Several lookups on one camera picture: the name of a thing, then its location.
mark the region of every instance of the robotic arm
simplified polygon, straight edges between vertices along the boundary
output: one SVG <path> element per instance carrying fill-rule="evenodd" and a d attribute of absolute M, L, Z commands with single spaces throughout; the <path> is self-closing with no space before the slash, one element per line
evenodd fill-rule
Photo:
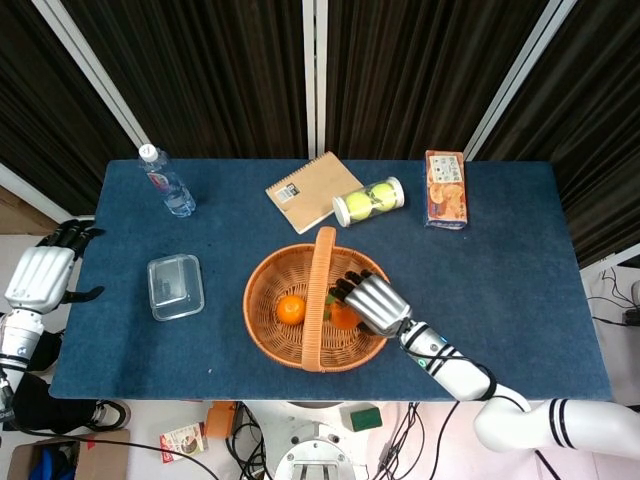
<path fill-rule="evenodd" d="M 456 400 L 486 400 L 475 419 L 478 439 L 494 451 L 560 447 L 640 460 L 640 415 L 615 403 L 553 399 L 531 409 L 519 393 L 463 356 L 377 275 L 348 272 L 331 294 L 351 306 L 374 334 L 401 348 Z"/>
<path fill-rule="evenodd" d="M 12 310 L 0 319 L 0 423 L 13 419 L 11 399 L 44 331 L 43 315 L 61 303 L 93 300 L 104 290 L 66 291 L 76 260 L 92 238 L 104 233 L 92 225 L 65 222 L 20 258 L 5 294 Z"/>

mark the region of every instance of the blue tablecloth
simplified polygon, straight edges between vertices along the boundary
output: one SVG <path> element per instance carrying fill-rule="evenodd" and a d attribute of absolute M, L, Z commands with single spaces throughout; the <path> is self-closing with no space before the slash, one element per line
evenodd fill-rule
<path fill-rule="evenodd" d="M 71 310 L 51 392 L 139 399 L 444 400 L 448 394 L 388 342 L 372 361 L 339 374 L 280 366 L 252 343 L 242 295 L 274 250 L 297 235 L 264 189 L 299 160 L 179 160 L 198 203 L 173 217 L 135 161 L 109 164 L 78 290 L 104 285 Z M 551 167 L 466 165 L 470 223 L 423 226 L 417 161 L 347 161 L 368 184 L 389 175 L 407 205 L 348 229 L 337 243 L 372 257 L 394 287 L 463 354 L 530 399 L 609 399 L 611 391 Z M 165 323 L 149 308 L 146 266 L 174 253 L 200 259 L 206 306 Z"/>

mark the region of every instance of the yellow tennis ball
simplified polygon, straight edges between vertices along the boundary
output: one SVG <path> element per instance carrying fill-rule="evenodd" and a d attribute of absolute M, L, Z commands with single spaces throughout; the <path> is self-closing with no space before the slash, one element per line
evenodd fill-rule
<path fill-rule="evenodd" d="M 381 212 L 388 212 L 396 206 L 396 191 L 388 183 L 379 183 L 371 189 L 376 200 L 375 207 Z"/>
<path fill-rule="evenodd" d="M 371 199 L 363 192 L 353 192 L 345 198 L 352 220 L 364 220 L 371 214 Z"/>

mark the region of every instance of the black curtain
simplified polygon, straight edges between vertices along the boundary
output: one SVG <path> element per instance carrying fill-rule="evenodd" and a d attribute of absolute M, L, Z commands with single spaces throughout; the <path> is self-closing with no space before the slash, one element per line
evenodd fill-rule
<path fill-rule="evenodd" d="M 173 156 L 306 157 L 300 0 L 63 0 Z"/>
<path fill-rule="evenodd" d="M 578 2 L 479 158 L 554 165 L 581 265 L 640 242 L 640 8 Z"/>
<path fill-rule="evenodd" d="M 0 162 L 72 214 L 135 147 L 31 2 L 0 2 Z"/>
<path fill-rule="evenodd" d="M 546 3 L 329 2 L 327 150 L 463 150 Z"/>

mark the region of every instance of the spiral notebook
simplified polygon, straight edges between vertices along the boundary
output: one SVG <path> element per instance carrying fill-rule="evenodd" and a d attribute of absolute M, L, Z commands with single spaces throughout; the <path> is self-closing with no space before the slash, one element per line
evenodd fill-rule
<path fill-rule="evenodd" d="M 362 188 L 356 177 L 333 153 L 311 160 L 304 167 L 265 190 L 299 234 L 333 213 L 333 197 Z"/>

